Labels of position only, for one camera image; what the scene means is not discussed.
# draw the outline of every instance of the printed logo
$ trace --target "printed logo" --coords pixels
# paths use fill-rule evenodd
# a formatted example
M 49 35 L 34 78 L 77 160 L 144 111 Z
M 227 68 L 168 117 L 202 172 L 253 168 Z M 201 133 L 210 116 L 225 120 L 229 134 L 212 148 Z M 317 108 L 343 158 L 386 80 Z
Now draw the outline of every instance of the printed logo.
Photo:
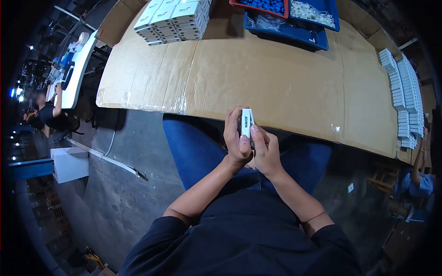
M 185 9 L 180 9 L 179 11 L 187 11 L 188 9 L 190 9 L 190 7 L 187 7 L 187 8 L 185 8 Z

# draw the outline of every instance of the red plastic tray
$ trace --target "red plastic tray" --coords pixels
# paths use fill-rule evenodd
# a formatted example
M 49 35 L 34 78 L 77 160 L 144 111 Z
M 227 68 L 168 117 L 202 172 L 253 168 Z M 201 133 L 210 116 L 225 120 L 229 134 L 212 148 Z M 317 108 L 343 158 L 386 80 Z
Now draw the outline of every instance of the red plastic tray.
M 279 16 L 279 17 L 282 17 L 282 18 L 285 18 L 285 19 L 287 19 L 289 17 L 289 13 L 290 13 L 289 0 L 283 0 L 283 3 L 284 3 L 284 15 L 280 15 L 278 13 L 274 13 L 274 12 L 271 12 L 271 11 L 268 11 L 268 10 L 263 10 L 263 9 L 260 9 L 260 8 L 257 8 L 257 7 L 240 4 L 240 3 L 237 3 L 236 1 L 237 0 L 229 0 L 229 4 L 231 4 L 234 7 L 238 6 L 238 7 L 244 7 L 244 8 L 248 8 L 248 9 L 254 9 L 254 10 L 270 13 L 272 15 Z

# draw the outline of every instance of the blue metal beam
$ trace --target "blue metal beam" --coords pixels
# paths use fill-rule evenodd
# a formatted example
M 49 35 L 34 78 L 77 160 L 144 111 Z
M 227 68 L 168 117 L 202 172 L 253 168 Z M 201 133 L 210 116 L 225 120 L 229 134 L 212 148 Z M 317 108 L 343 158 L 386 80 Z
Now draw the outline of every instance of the blue metal beam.
M 51 158 L 15 162 L 8 165 L 12 181 L 35 178 L 54 173 L 54 162 Z

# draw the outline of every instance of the jeans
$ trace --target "jeans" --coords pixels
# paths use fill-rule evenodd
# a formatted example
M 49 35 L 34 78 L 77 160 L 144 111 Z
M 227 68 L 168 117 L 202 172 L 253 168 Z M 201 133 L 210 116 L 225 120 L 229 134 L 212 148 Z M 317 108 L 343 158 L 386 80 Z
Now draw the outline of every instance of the jeans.
M 164 132 L 186 190 L 215 169 L 227 155 L 227 151 L 213 140 L 211 126 L 198 120 L 175 114 L 163 116 Z M 282 167 L 299 186 L 312 194 L 327 167 L 332 147 L 322 141 L 297 135 L 290 136 L 280 146 L 284 144 L 288 147 L 281 154 Z M 273 184 L 259 170 L 247 168 L 241 169 L 224 186 L 219 196 L 239 189 L 258 189 L 276 194 Z

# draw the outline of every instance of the person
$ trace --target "person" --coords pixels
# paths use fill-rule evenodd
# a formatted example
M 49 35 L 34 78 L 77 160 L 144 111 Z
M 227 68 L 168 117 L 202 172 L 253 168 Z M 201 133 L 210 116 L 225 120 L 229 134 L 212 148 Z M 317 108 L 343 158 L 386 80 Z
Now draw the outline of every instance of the person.
M 23 114 L 23 121 L 38 130 L 42 130 L 45 127 L 45 124 L 40 120 L 40 117 L 38 117 L 37 110 L 32 112 L 29 109 L 26 110 L 26 112 Z
M 424 136 L 420 141 L 419 151 L 413 164 L 413 169 L 405 171 L 405 177 L 400 182 L 400 193 L 408 191 L 412 197 L 430 197 L 434 191 L 434 175 L 423 173 L 425 170 L 425 159 L 427 158 L 427 151 L 424 146 L 427 133 L 427 128 L 424 128 Z
M 242 108 L 226 113 L 228 152 L 186 116 L 164 115 L 186 191 L 129 251 L 119 275 L 361 274 L 352 244 L 310 195 L 332 148 L 301 137 L 280 156 L 277 137 L 253 125 L 252 151 L 237 131 Z M 244 168 L 252 159 L 256 169 Z
M 76 132 L 80 127 L 80 120 L 76 118 L 68 118 L 61 109 L 63 93 L 61 83 L 58 83 L 54 89 L 55 94 L 53 98 L 55 95 L 58 95 L 58 100 L 55 106 L 50 101 L 46 101 L 46 95 L 42 92 L 34 93 L 33 101 L 38 106 L 38 116 L 40 117 L 40 120 L 48 127 L 57 131 L 53 135 L 53 142 L 56 143 L 68 133 Z

